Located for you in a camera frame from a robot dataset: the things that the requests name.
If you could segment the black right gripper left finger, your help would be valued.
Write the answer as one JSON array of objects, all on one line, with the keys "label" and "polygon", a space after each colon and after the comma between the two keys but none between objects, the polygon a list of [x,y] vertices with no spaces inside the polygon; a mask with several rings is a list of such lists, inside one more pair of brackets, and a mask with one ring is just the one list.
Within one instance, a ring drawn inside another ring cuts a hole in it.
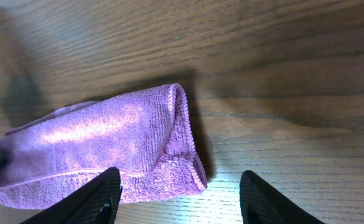
[{"label": "black right gripper left finger", "polygon": [[121,194],[119,170],[110,167],[65,199],[21,224],[114,224]]}]

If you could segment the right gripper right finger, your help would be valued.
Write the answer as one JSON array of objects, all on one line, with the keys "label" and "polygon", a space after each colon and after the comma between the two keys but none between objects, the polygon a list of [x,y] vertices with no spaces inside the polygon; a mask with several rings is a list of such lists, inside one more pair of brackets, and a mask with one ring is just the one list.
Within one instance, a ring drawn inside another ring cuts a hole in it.
[{"label": "right gripper right finger", "polygon": [[252,170],[241,175],[240,208],[244,224],[324,224]]}]

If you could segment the purple microfibre cloth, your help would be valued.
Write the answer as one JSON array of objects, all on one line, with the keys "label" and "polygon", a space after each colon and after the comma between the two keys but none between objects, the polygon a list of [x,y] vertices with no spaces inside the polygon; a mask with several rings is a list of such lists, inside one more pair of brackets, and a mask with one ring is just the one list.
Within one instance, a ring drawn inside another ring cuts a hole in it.
[{"label": "purple microfibre cloth", "polygon": [[122,203],[198,195],[207,178],[177,83],[60,108],[0,139],[0,204],[45,209],[110,167]]}]

